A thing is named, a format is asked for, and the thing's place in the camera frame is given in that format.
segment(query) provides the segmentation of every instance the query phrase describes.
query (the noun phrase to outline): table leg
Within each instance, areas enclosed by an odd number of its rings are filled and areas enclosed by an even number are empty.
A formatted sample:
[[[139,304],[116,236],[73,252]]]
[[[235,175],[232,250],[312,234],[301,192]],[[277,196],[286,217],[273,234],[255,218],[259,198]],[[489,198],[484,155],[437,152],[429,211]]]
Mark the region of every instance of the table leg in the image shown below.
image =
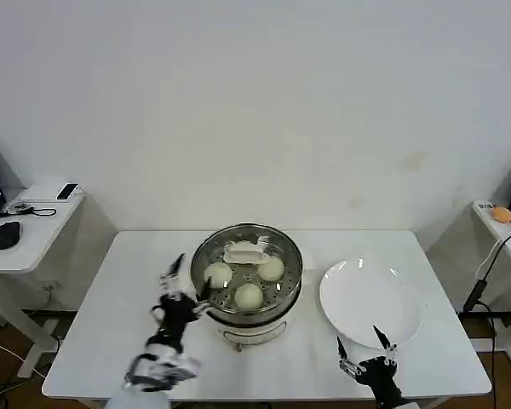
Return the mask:
[[[494,326],[496,328],[496,351],[505,352],[511,361],[511,325],[506,327],[502,320],[495,318]],[[471,340],[476,352],[492,352],[491,338],[475,338]]]
[[[44,353],[57,352],[59,348],[59,342],[49,335],[56,327],[57,321],[48,321],[42,328],[21,311],[5,289],[0,291],[0,316],[34,342],[27,355],[26,363],[21,367],[18,375],[19,377],[30,377],[40,356]]]
[[[426,401],[423,404],[420,405],[421,409],[434,409],[435,407],[439,405],[443,405],[445,402],[447,402],[450,398],[448,396],[444,396],[442,398],[435,398],[430,401]]]

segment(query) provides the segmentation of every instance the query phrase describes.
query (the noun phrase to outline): white desk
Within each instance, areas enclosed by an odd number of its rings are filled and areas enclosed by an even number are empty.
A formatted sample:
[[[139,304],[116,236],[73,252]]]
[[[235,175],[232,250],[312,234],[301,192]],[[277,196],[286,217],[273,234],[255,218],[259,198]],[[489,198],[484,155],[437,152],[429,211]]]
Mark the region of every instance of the white desk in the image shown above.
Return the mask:
[[[121,232],[113,241],[43,384],[51,397],[107,400],[122,384],[131,359],[156,331],[148,313],[158,300],[158,276],[180,253],[182,285],[197,246],[211,232]],[[367,400],[369,388],[338,367],[336,333],[319,305],[324,271],[349,257],[378,259],[406,274],[424,301],[424,322],[399,351],[396,383],[407,398],[482,395],[491,390],[462,325],[408,231],[289,231],[306,264],[302,314],[269,343],[233,351],[209,317],[190,324],[185,351],[203,362],[196,379],[171,393],[174,400]],[[354,360],[374,351],[346,342]]]
[[[19,243],[7,250],[0,250],[0,274],[25,274],[34,270],[82,199],[83,195],[79,194],[66,203],[32,204],[36,208],[56,209],[57,213],[51,217],[23,215],[0,218],[0,225],[12,221],[21,223]],[[19,377],[30,377],[32,368],[41,354],[54,352],[58,348],[57,341],[49,335],[55,328],[57,320],[49,320],[43,328],[37,325],[21,311],[2,283],[0,283],[0,316],[34,342],[18,374]]]
[[[486,225],[492,236],[496,239],[506,239],[511,232],[511,223],[500,223],[491,216],[493,204],[487,200],[475,200],[473,209],[475,214]],[[509,240],[503,250],[511,257],[511,240]],[[511,283],[505,282],[497,289],[497,297],[511,290]],[[496,327],[496,350],[505,352],[511,360],[511,325],[507,328],[500,319],[494,319]],[[477,352],[491,352],[492,344],[490,338],[473,339],[472,344]]]

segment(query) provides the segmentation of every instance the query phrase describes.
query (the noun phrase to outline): stainless steel steamer basket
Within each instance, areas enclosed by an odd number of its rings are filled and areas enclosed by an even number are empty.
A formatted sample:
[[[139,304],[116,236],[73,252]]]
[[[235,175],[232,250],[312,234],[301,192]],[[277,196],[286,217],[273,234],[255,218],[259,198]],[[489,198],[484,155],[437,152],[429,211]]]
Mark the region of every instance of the stainless steel steamer basket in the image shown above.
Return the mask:
[[[301,291],[302,259],[296,244],[285,233],[259,224],[243,223],[223,228],[208,237],[195,251],[191,263],[191,280],[197,293],[204,285],[204,270],[213,262],[223,261],[223,248],[230,242],[243,240],[256,243],[267,238],[265,252],[284,262],[284,276],[275,282],[259,277],[257,267],[230,264],[233,278],[226,289],[212,290],[209,316],[222,324],[252,328],[269,324],[283,316],[296,302]],[[246,283],[259,285],[263,290],[263,305],[254,311],[241,311],[234,303],[234,292]]]

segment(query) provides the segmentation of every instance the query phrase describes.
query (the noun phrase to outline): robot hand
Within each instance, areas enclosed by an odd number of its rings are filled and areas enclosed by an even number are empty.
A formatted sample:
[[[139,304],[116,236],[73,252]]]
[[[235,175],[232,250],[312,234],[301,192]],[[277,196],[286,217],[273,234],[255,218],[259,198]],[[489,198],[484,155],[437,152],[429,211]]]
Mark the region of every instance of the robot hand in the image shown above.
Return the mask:
[[[394,360],[397,346],[390,344],[386,335],[380,332],[378,328],[375,326],[373,328],[384,347],[385,356],[377,356],[370,360],[364,360],[359,364],[354,364],[348,358],[346,349],[337,337],[339,367],[357,383],[371,388],[379,409],[392,409],[405,405],[407,400],[401,396],[401,390],[393,381],[393,376],[398,369],[398,364]]]
[[[159,328],[147,339],[144,353],[132,361],[125,375],[128,387],[137,385],[143,392],[171,390],[178,382],[198,374],[200,363],[183,354],[181,339],[187,324],[198,320],[208,304],[196,302],[178,290],[177,276],[183,257],[180,255],[169,271],[160,277],[159,305],[151,310]]]

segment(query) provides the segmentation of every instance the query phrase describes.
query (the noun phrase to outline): white plate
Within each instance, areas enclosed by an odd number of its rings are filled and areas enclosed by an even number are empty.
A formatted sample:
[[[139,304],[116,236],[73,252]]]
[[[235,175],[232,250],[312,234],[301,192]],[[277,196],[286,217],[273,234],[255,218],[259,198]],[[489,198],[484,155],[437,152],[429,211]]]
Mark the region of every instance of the white plate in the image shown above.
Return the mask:
[[[382,348],[373,326],[390,343],[401,345],[416,335],[422,307],[401,274],[368,259],[339,262],[320,283],[320,301],[333,326],[367,347]]]

